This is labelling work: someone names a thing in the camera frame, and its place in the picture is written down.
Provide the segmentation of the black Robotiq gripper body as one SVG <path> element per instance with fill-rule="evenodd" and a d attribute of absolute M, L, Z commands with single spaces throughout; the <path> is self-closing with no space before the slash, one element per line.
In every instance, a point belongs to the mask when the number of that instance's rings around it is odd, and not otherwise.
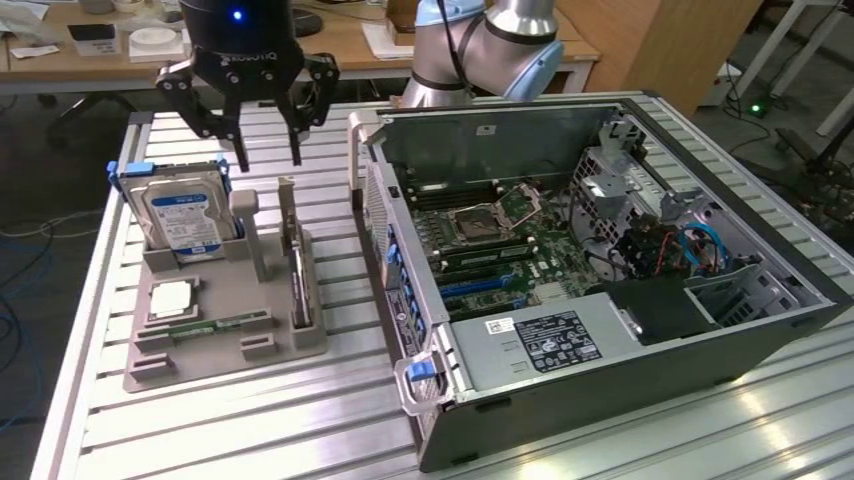
<path fill-rule="evenodd" d="M 288 1 L 182 1 L 189 59 L 177 65 L 177 88 L 201 79 L 226 105 L 294 102 L 290 87 L 304 69 Z"/>

